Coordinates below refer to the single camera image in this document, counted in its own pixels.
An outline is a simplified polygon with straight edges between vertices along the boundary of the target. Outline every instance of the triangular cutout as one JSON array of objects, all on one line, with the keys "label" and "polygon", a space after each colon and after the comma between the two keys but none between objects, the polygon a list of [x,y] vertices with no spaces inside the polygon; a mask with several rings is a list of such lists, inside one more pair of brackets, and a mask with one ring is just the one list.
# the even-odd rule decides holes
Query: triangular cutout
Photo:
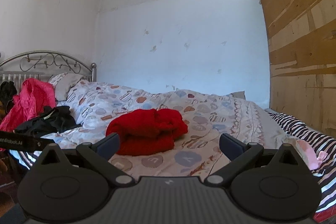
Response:
[{"label": "triangular cutout", "polygon": [[291,164],[291,165],[298,165],[295,157],[290,151],[285,151],[280,159],[280,162],[283,164]]},{"label": "triangular cutout", "polygon": [[49,152],[47,153],[47,155],[44,157],[43,161],[42,161],[42,165],[46,165],[46,164],[56,164],[59,163],[60,160],[55,152],[55,150],[49,150]]}]

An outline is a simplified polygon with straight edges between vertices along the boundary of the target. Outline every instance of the pink garment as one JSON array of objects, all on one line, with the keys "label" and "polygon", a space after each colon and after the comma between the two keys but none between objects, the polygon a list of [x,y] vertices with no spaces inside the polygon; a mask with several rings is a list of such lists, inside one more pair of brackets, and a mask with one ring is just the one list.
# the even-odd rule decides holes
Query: pink garment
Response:
[{"label": "pink garment", "polygon": [[315,151],[309,143],[304,140],[298,140],[297,142],[308,158],[309,170],[316,170],[320,168],[322,161],[327,157],[327,153],[320,151],[318,157],[316,158]]},{"label": "pink garment", "polygon": [[56,107],[53,86],[34,78],[23,82],[20,94],[14,95],[13,101],[13,108],[1,122],[2,131],[13,132],[21,123],[42,113],[44,106]]}]

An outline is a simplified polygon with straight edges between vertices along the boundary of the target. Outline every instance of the striped bedsheet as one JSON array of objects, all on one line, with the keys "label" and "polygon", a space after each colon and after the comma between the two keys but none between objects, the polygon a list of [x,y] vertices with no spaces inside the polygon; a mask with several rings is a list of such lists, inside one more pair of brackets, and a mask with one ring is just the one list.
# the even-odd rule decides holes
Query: striped bedsheet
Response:
[{"label": "striped bedsheet", "polygon": [[284,113],[268,114],[281,126],[288,134],[308,142],[315,153],[321,150],[327,152],[328,156],[321,164],[320,168],[313,170],[315,176],[320,177],[319,184],[322,190],[322,200],[317,209],[317,213],[330,208],[336,204],[336,140],[330,136],[308,128],[305,123],[297,118]]}]

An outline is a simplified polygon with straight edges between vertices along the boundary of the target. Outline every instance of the plywood panel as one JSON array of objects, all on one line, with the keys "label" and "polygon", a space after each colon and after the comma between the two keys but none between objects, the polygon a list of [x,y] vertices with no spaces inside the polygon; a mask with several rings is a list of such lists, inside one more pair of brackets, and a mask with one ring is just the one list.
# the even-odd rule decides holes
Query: plywood panel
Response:
[{"label": "plywood panel", "polygon": [[261,0],[272,109],[336,137],[336,0]]}]

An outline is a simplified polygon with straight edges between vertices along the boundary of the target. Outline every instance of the white wall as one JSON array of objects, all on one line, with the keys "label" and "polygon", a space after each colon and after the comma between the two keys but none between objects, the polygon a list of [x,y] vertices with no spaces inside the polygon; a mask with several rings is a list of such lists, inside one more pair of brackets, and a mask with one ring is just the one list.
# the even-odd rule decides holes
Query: white wall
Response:
[{"label": "white wall", "polygon": [[175,88],[269,105],[269,58],[259,0],[102,0],[99,81]]},{"label": "white wall", "polygon": [[1,60],[29,50],[93,60],[100,0],[0,0]]}]

